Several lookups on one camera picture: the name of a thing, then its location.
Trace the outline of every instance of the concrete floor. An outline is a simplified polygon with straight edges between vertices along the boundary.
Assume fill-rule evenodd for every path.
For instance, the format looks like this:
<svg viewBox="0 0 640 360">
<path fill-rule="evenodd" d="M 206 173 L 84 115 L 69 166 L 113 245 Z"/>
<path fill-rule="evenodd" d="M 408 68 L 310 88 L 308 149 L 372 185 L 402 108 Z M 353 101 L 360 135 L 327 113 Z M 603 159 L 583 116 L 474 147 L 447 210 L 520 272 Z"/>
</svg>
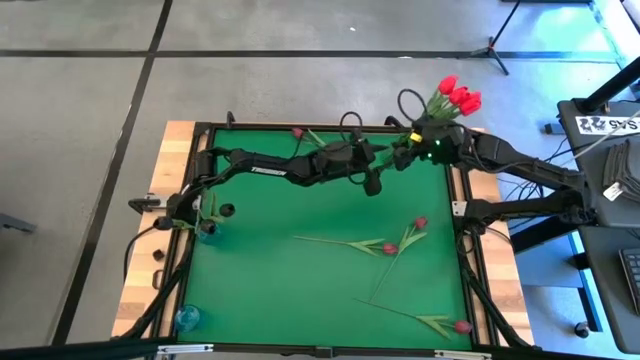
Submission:
<svg viewBox="0 0 640 360">
<path fill-rule="evenodd" d="M 160 49 L 472 50 L 485 45 L 510 6 L 497 0 L 174 1 Z M 0 2 L 0 49 L 144 50 L 161 7 L 161 0 Z M 604 9 L 605 15 L 614 13 Z M 640 43 L 635 35 L 630 41 Z M 606 52 L 608 36 L 585 5 L 524 4 L 498 47 Z M 49 339 L 142 61 L 0 57 L 0 211 L 39 226 L 33 235 L 0 232 L 2 348 Z M 231 110 L 241 122 L 326 123 L 355 110 L 379 124 L 388 114 L 399 115 L 400 89 L 427 93 L 455 73 L 483 92 L 483 109 L 465 119 L 467 125 L 546 157 L 562 140 L 538 130 L 554 120 L 555 103 L 588 95 L 619 70 L 615 64 L 558 60 L 506 65 L 509 77 L 490 60 L 156 59 L 69 341 L 110 334 L 124 248 L 139 222 L 126 201 L 146 192 L 166 121 L 222 121 Z M 533 301 L 555 309 L 529 310 L 539 345 L 618 357 L 610 334 L 576 340 L 556 331 L 553 317 L 570 311 L 563 309 L 579 317 L 575 299 L 527 294 L 528 306 Z"/>
</svg>

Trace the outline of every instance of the white sticker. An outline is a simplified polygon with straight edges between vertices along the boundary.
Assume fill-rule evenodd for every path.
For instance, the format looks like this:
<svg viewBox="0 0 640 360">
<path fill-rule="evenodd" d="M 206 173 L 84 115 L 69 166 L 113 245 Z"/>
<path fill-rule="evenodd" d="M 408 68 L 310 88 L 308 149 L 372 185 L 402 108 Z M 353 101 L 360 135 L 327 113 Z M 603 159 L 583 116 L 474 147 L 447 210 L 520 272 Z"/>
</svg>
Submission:
<svg viewBox="0 0 640 360">
<path fill-rule="evenodd" d="M 622 126 L 628 117 L 624 116 L 576 116 L 578 130 L 582 135 L 606 135 Z M 640 118 L 631 119 L 616 135 L 640 133 Z"/>
<path fill-rule="evenodd" d="M 620 194 L 622 194 L 622 189 L 620 189 L 620 183 L 617 181 L 602 193 L 602 195 L 609 199 L 609 201 L 615 200 L 618 196 L 620 196 Z"/>
</svg>

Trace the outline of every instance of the keyboard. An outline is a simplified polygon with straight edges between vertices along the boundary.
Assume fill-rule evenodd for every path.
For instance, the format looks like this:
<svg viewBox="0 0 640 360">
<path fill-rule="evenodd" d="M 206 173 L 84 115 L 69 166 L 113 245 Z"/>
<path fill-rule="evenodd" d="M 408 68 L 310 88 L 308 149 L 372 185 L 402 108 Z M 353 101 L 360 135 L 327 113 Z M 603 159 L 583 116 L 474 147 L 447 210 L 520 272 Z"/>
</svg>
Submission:
<svg viewBox="0 0 640 360">
<path fill-rule="evenodd" d="M 620 259 L 627 275 L 636 314 L 640 315 L 640 248 L 620 250 Z"/>
</svg>

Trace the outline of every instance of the wooden table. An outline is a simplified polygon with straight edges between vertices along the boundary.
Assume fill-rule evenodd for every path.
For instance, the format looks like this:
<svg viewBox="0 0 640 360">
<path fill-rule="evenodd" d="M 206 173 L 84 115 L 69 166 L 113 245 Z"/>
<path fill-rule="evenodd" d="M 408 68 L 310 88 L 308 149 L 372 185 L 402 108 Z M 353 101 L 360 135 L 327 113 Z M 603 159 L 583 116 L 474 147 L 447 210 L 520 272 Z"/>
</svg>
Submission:
<svg viewBox="0 0 640 360">
<path fill-rule="evenodd" d="M 158 196 L 169 196 L 181 190 L 194 126 L 195 122 L 193 121 L 170 121 L 167 123 L 149 188 L 150 193 Z M 202 149 L 204 146 L 204 139 L 202 139 L 198 144 L 198 148 Z M 474 198 L 483 198 L 492 202 L 500 201 L 500 192 L 495 175 L 472 171 L 469 174 L 469 178 Z M 455 169 L 454 182 L 457 200 L 464 200 L 461 177 Z M 150 226 L 161 215 L 164 215 L 164 211 L 145 212 L 142 215 L 140 229 Z M 507 225 L 504 222 L 495 222 L 491 227 L 503 233 L 508 233 Z M 120 335 L 129 330 L 156 296 L 157 290 L 152 286 L 152 278 L 156 271 L 164 268 L 164 261 L 155 261 L 152 253 L 157 249 L 166 253 L 169 246 L 169 238 L 170 232 L 156 231 L 136 242 L 112 335 Z M 181 236 L 178 242 L 178 259 L 182 255 L 185 241 L 186 235 Z M 487 232 L 487 234 L 483 235 L 481 242 L 491 298 L 520 337 L 533 344 L 533 336 L 511 245 L 505 239 L 492 232 Z M 475 268 L 472 254 L 469 255 L 469 259 Z M 489 344 L 482 304 L 475 295 L 473 297 L 479 329 L 479 341 L 481 344 Z M 160 327 L 161 336 L 169 335 L 174 303 L 175 291 L 168 299 L 164 309 L 163 321 Z M 506 342 L 502 337 L 500 337 L 500 343 L 506 346 Z"/>
</svg>

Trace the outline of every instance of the green mat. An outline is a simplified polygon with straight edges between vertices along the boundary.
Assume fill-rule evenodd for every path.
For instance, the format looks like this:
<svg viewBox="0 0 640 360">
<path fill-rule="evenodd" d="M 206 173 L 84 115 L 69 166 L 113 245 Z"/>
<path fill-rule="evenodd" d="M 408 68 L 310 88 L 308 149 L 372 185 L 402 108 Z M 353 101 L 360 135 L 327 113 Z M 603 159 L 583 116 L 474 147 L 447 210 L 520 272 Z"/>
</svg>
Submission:
<svg viewBox="0 0 640 360">
<path fill-rule="evenodd" d="M 367 137 L 389 144 L 397 135 Z M 296 142 L 288 131 L 215 135 L 215 146 L 282 157 L 292 155 Z M 313 149 L 303 143 L 299 153 Z M 417 320 L 354 300 L 369 299 L 393 257 L 293 238 L 398 244 L 407 225 L 424 215 L 428 235 L 400 256 L 375 302 L 466 319 L 445 169 L 417 162 L 383 173 L 382 186 L 368 197 L 346 179 L 303 188 L 255 174 L 215 186 L 218 206 L 233 203 L 236 213 L 222 225 L 217 245 L 195 246 L 184 304 L 198 307 L 201 321 L 179 341 L 469 350 L 468 335 L 447 329 L 449 340 Z"/>
</svg>

